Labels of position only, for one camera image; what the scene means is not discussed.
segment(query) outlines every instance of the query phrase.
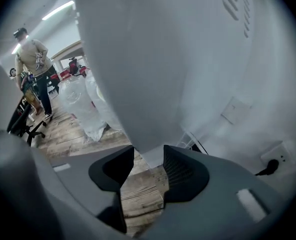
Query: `wooden floor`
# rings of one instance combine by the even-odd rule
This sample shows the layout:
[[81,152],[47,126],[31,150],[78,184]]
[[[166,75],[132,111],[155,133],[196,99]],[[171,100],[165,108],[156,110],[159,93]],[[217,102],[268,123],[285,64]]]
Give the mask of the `wooden floor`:
[[[46,127],[41,126],[45,138],[35,138],[32,146],[42,150],[48,158],[88,154],[122,145],[129,145],[127,137],[120,131],[105,130],[99,142],[87,137],[77,121],[66,113],[59,97],[51,100],[53,119]],[[36,125],[44,114],[35,117]],[[167,175],[163,167],[150,169],[140,154],[135,151],[134,166],[121,188],[121,202],[127,234],[138,237],[163,210],[163,195],[168,190]]]

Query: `dark pants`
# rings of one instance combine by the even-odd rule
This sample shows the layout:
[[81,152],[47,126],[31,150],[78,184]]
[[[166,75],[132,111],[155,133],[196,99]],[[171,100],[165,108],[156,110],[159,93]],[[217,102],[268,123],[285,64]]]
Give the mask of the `dark pants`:
[[40,100],[42,102],[42,105],[44,107],[44,113],[46,115],[52,113],[51,103],[50,103],[49,94],[48,94],[48,82],[51,81],[53,87],[59,93],[59,87],[58,87],[59,81],[51,79],[51,76],[56,73],[57,72],[54,69],[54,67],[51,66],[48,71],[46,71],[42,75],[39,75],[36,77],[36,81],[37,81],[37,85],[38,85],[38,89],[39,89]]

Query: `fluorescent tube light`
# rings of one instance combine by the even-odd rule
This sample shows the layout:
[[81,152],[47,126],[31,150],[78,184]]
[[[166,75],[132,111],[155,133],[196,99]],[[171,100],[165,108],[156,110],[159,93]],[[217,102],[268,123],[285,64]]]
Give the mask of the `fluorescent tube light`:
[[59,11],[61,11],[62,9],[64,9],[65,7],[68,7],[68,6],[73,5],[73,4],[74,4],[73,1],[70,1],[70,2],[65,3],[64,5],[58,7],[55,10],[53,10],[52,12],[50,12],[48,15],[44,16],[42,18],[42,20],[46,21],[48,18],[50,18],[54,14],[58,13]]
[[18,45],[14,48],[12,54],[15,54],[17,52],[17,50],[19,49],[21,45],[18,43]]

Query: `black chair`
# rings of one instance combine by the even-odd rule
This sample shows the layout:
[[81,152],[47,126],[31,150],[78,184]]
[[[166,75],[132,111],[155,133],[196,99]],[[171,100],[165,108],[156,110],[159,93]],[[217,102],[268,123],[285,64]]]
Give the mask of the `black chair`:
[[24,133],[27,133],[29,135],[27,143],[29,146],[31,146],[32,139],[37,136],[41,135],[42,138],[45,138],[45,135],[37,131],[37,129],[40,127],[40,125],[46,126],[46,122],[41,121],[32,131],[30,131],[30,128],[32,126],[27,125],[27,119],[29,116],[29,112],[31,110],[31,105],[27,104],[24,108],[24,111],[20,111],[19,106],[13,113],[10,123],[7,128],[7,132],[22,137]]

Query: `clear plastic bag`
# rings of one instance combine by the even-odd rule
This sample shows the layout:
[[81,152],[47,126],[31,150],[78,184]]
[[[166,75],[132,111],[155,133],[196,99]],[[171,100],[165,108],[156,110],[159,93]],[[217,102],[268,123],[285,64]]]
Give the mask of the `clear plastic bag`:
[[99,114],[108,125],[118,131],[121,131],[121,125],[117,120],[116,116],[114,115],[113,111],[109,108],[108,104],[104,101],[102,94],[96,84],[94,76],[91,70],[86,70],[86,88],[88,94],[93,101],[94,105],[99,111]]
[[59,98],[65,110],[78,121],[87,136],[98,142],[107,124],[101,120],[87,93],[84,77],[72,76],[61,81],[59,87]]

